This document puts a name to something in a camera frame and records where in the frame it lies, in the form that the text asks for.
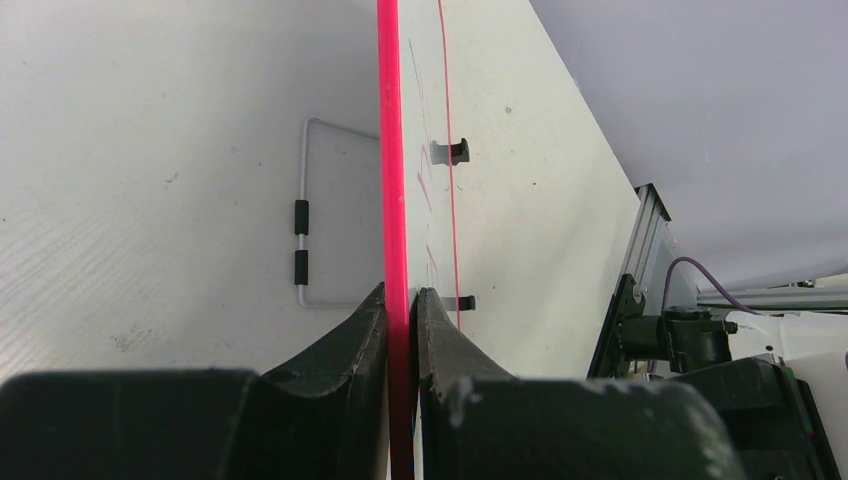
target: purple cable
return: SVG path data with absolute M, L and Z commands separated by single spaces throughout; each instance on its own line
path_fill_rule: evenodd
M 733 305 L 734 307 L 736 307 L 738 310 L 743 311 L 745 313 L 750 313 L 750 314 L 753 314 L 753 315 L 759 315 L 759 313 L 751 310 L 750 308 L 746 307 L 745 305 L 742 305 L 742 303 L 739 302 L 739 300 L 737 300 L 736 297 L 731 295 L 730 292 L 727 291 L 727 289 L 725 289 L 724 287 L 721 286 L 720 283 L 718 283 L 718 280 L 716 280 L 715 277 L 712 276 L 710 274 L 710 272 L 708 272 L 707 269 L 704 268 L 703 265 L 698 263 L 698 261 L 695 260 L 694 258 L 690 258 L 690 257 L 677 257 L 674 260 L 672 260 L 671 264 L 668 266 L 668 273 L 665 274 L 665 288 L 663 289 L 663 303 L 662 303 L 662 310 L 663 311 L 665 310 L 665 307 L 668 306 L 668 293 L 669 293 L 669 291 L 671 291 L 671 273 L 674 271 L 674 267 L 680 262 L 689 262 L 692 265 L 694 265 L 695 268 L 700 270 L 701 273 L 703 273 L 704 276 L 707 277 L 707 280 L 709 280 L 710 283 L 712 283 L 713 286 L 716 287 L 716 290 L 718 290 L 718 293 L 720 293 L 722 297 L 727 299 L 727 301 L 730 302 L 730 304 Z

